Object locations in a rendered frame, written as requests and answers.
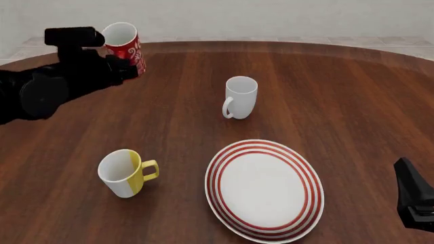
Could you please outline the red mug with white pattern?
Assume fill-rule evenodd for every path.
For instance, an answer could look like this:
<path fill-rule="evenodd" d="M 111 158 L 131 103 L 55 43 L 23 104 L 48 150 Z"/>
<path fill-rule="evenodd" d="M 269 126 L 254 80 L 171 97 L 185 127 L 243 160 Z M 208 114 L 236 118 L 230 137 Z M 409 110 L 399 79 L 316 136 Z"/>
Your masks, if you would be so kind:
<path fill-rule="evenodd" d="M 140 77 L 145 73 L 146 64 L 141 52 L 137 28 L 128 22 L 110 24 L 102 31 L 109 54 L 127 59 L 133 64 Z"/>

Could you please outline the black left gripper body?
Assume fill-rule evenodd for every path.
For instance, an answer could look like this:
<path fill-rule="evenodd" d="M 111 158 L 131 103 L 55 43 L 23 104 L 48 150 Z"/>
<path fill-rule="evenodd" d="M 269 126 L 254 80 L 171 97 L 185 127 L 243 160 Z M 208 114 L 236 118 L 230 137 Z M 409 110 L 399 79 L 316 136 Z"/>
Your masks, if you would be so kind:
<path fill-rule="evenodd" d="M 84 79 L 92 89 L 105 89 L 121 85 L 118 70 L 112 70 L 106 62 L 106 56 L 101 56 L 96 49 L 83 49 L 82 69 Z"/>

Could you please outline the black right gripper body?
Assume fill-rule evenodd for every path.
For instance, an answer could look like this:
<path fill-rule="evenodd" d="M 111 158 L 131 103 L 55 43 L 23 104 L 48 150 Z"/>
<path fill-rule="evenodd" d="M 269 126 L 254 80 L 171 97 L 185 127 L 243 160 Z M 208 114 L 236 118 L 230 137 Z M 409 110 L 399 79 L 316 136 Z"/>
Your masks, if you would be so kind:
<path fill-rule="evenodd" d="M 419 203 L 397 202 L 397 213 L 404 225 L 409 229 L 434 232 L 434 201 Z"/>

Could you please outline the yellow and white mug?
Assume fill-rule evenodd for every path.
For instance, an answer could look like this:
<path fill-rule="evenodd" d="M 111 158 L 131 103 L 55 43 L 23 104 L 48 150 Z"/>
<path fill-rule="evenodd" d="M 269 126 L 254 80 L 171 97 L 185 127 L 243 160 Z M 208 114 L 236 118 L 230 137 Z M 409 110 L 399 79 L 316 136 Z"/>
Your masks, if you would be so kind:
<path fill-rule="evenodd" d="M 158 178 L 159 166 L 156 160 L 143 161 L 134 150 L 121 149 L 101 160 L 98 176 L 115 195 L 127 199 L 137 195 L 145 182 Z"/>

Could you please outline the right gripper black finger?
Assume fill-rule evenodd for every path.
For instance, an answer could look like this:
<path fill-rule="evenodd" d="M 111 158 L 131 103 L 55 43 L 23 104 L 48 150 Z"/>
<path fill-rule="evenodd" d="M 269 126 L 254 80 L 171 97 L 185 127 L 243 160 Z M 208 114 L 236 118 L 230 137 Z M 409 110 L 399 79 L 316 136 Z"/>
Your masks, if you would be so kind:
<path fill-rule="evenodd" d="M 393 165 L 397 178 L 398 206 L 434 207 L 434 188 L 405 157 Z"/>

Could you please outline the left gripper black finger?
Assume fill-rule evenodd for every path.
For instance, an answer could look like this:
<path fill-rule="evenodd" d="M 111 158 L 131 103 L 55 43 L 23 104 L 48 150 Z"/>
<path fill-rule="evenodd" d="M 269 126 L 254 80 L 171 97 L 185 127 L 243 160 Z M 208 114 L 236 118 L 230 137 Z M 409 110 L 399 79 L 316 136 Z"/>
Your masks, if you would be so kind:
<path fill-rule="evenodd" d="M 129 59 L 120 58 L 116 55 L 106 55 L 106 62 L 112 70 L 132 70 L 136 69 L 135 64 L 131 64 Z"/>
<path fill-rule="evenodd" d="M 130 79 L 136 79 L 137 77 L 139 77 L 139 74 L 135 66 L 129 66 L 126 68 L 119 69 L 118 77 L 120 82 L 124 82 Z"/>

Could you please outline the white plate with red rings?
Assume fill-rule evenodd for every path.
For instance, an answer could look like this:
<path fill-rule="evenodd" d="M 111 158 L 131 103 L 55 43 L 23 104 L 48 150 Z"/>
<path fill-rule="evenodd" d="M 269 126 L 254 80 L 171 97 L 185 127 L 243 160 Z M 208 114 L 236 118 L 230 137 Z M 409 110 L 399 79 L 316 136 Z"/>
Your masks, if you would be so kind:
<path fill-rule="evenodd" d="M 205 173 L 214 215 L 240 237 L 263 244 L 291 243 L 310 233 L 323 213 L 321 180 L 300 154 L 268 140 L 229 144 Z"/>

